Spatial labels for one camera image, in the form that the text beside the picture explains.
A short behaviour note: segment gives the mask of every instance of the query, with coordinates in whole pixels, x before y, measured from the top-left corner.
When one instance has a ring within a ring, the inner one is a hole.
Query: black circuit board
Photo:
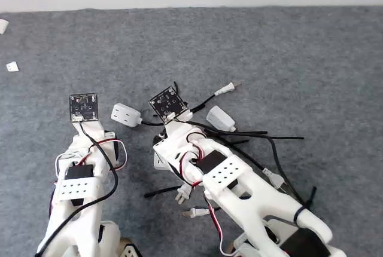
[[[177,117],[187,111],[187,106],[172,86],[149,100],[149,104],[165,124],[170,122],[168,116],[171,113]]]
[[[69,96],[71,121],[98,121],[97,94],[72,94]]]

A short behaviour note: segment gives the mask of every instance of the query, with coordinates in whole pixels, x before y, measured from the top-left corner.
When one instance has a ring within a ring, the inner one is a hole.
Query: black cable
[[[159,189],[159,190],[156,190],[156,191],[153,191],[153,192],[148,192],[148,193],[144,194],[144,197],[145,198],[153,197],[153,196],[155,196],[157,194],[161,194],[161,193],[164,193],[164,192],[175,191],[178,188],[181,188],[181,185],[173,186],[173,187],[167,187],[167,188]]]
[[[117,173],[115,172],[114,170],[114,167],[113,167],[113,164],[112,162],[110,161],[109,157],[107,156],[107,154],[105,153],[105,151],[102,149],[102,147],[97,143],[97,141],[95,141],[91,136],[89,136],[83,129],[83,125],[82,125],[82,122],[79,122],[80,123],[80,127],[81,127],[81,130],[83,131],[83,133],[90,139],[90,141],[94,144],[95,147],[98,148],[98,150],[100,150],[101,154],[104,156],[105,160],[107,161],[109,167],[110,167],[110,170],[112,171],[113,173],[113,176],[114,176],[114,186],[112,188],[112,190],[105,194],[103,197],[100,197],[96,200],[93,200],[85,205],[82,205],[81,207],[77,208],[75,211],[73,211],[69,216],[68,218],[66,218],[57,228],[55,231],[53,231],[52,235],[47,239],[47,241],[45,242],[45,244],[42,246],[42,248],[40,249],[40,251],[38,253],[35,254],[35,257],[42,257],[42,254],[45,252],[45,250],[47,250],[49,244],[52,242],[52,240],[55,238],[55,236],[58,235],[58,233],[61,231],[62,228],[64,228],[64,226],[74,217],[76,216],[79,212],[81,212],[82,210],[84,210],[85,208],[88,208],[89,206],[92,206],[96,203],[99,203],[101,201],[104,201],[106,200],[107,198],[109,198],[113,193],[114,191],[117,189],[117,186],[118,186],[118,176],[117,176]]]
[[[197,105],[196,107],[194,107],[193,109],[191,109],[190,111],[192,113],[196,113],[197,111],[200,111],[201,109],[203,109],[205,107],[205,104],[207,102],[209,102],[213,97],[215,97],[215,94],[212,94],[211,96],[209,96],[206,100],[204,100],[202,103],[200,103],[199,105]]]
[[[294,196],[297,198],[298,202],[300,202],[301,204],[305,204],[304,200],[299,195],[299,193],[295,190],[294,186],[291,184],[291,182],[288,179],[287,175],[283,171],[282,165],[279,162],[279,158],[278,158],[278,153],[276,151],[275,142],[274,142],[274,140],[271,137],[269,137],[267,135],[264,135],[264,134],[255,134],[254,132],[250,132],[249,133],[249,132],[231,132],[231,131],[217,130],[216,128],[207,126],[205,124],[196,123],[195,121],[180,121],[180,120],[176,120],[176,121],[178,121],[180,123],[191,124],[193,126],[199,126],[199,127],[204,128],[204,129],[208,129],[210,131],[219,133],[221,135],[227,135],[227,136],[250,136],[250,137],[258,137],[258,138],[261,138],[261,139],[267,139],[268,142],[271,144],[271,148],[272,148],[272,152],[273,152],[273,157],[274,157],[274,162],[276,164],[276,167],[278,168],[279,173],[284,178],[285,183],[288,185],[288,187],[290,187],[291,191],[293,192]],[[304,139],[304,137],[293,137],[293,138],[294,139]]]
[[[225,144],[228,148],[231,148],[233,150],[235,150],[236,152],[240,153],[241,155],[243,155],[245,158],[247,158],[248,160],[250,160],[256,167],[258,167],[261,171],[265,169],[265,167],[260,164],[258,161],[256,161],[253,157],[251,157],[250,155],[248,155],[246,152],[244,152],[242,149],[238,148],[237,146],[235,146],[234,144],[232,144],[231,142],[229,142],[228,140],[224,139],[223,137],[221,136],[217,136],[217,135],[213,135],[214,138],[220,140],[223,144]]]
[[[234,142],[230,142],[232,145],[240,145],[242,143],[247,143],[249,142],[250,140],[249,139],[242,139],[242,140],[236,140]]]
[[[178,84],[176,83],[176,81],[173,82],[174,83],[174,87],[175,87],[175,93],[176,94],[180,94],[180,88],[178,88]]]
[[[141,124],[145,124],[145,125],[147,125],[147,126],[152,126],[152,127],[160,127],[160,126],[164,126],[163,123],[151,123],[151,122],[149,122],[149,121],[144,121],[144,120],[141,121]]]
[[[200,132],[196,131],[196,132],[194,132],[194,133],[189,133],[189,134],[186,136],[186,141],[187,141],[187,142],[190,142],[190,141],[189,141],[189,136],[191,136],[192,134],[200,134],[201,136],[206,137],[206,135],[205,135],[204,133],[200,133]]]

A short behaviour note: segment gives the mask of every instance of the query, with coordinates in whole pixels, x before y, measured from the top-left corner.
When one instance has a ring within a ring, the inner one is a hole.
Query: white connector
[[[227,93],[228,91],[233,91],[235,87],[239,86],[240,82],[231,82],[228,85],[225,85],[224,87],[220,88],[218,91],[214,93],[215,96],[219,96],[220,94]]]
[[[185,199],[189,199],[190,193],[192,193],[192,187],[189,184],[184,183],[180,188],[177,189],[177,191],[178,194],[175,199],[177,200],[178,204],[182,204]]]
[[[235,121],[225,113],[219,106],[213,106],[208,112],[206,120],[216,129],[224,131],[235,131]]]
[[[207,215],[207,214],[210,214],[209,209],[206,209],[206,208],[200,208],[199,209],[199,208],[194,208],[194,207],[188,211],[182,212],[183,217],[190,217],[190,218],[195,218],[197,216],[203,216],[203,215]]]
[[[262,172],[268,177],[270,183],[274,186],[275,189],[278,189],[285,183],[285,180],[282,176],[271,172],[269,169],[264,168]]]
[[[122,103],[116,103],[113,107],[111,119],[118,121],[128,127],[136,127],[141,124],[141,113],[135,109],[123,105]]]

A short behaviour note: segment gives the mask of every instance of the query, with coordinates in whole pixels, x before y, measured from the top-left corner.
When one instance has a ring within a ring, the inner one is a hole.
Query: power adapter
[[[206,120],[216,129],[224,131],[235,131],[235,121],[225,113],[219,106],[214,106],[206,116]]]
[[[113,107],[111,119],[128,127],[136,127],[141,124],[141,113],[122,103],[116,103]]]

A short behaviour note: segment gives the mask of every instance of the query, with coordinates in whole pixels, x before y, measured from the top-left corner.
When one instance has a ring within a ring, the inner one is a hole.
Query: white debris
[[[5,30],[6,30],[6,28],[7,28],[9,23],[10,22],[8,22],[8,21],[6,21],[4,19],[0,19],[0,34],[1,35],[4,34],[4,32],[5,32]]]
[[[7,64],[7,69],[9,72],[18,72],[19,71],[19,67],[17,66],[16,62],[11,62],[11,63]]]

